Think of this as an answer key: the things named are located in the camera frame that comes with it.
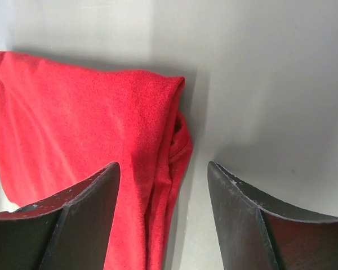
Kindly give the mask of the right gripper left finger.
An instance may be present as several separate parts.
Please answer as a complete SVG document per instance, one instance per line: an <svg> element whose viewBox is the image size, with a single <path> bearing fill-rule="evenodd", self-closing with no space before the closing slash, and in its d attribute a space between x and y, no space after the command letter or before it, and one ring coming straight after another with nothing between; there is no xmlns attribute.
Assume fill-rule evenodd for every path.
<svg viewBox="0 0 338 270"><path fill-rule="evenodd" d="M0 212L0 269L103 269L120 183L114 162L14 212Z"/></svg>

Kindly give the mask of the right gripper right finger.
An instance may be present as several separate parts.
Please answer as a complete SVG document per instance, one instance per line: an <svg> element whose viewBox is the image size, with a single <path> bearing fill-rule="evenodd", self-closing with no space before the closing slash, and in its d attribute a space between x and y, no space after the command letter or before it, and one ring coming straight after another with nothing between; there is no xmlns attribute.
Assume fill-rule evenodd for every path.
<svg viewBox="0 0 338 270"><path fill-rule="evenodd" d="M209 162L225 269L338 269L338 217L279 200Z"/></svg>

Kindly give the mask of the red t shirt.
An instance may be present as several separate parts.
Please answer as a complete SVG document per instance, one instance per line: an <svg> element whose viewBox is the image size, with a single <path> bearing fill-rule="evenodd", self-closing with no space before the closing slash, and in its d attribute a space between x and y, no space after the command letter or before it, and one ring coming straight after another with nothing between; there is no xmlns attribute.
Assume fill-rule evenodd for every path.
<svg viewBox="0 0 338 270"><path fill-rule="evenodd" d="M24 206L116 161L105 269L161 269L192 154L181 76L98 71L0 51L0 181Z"/></svg>

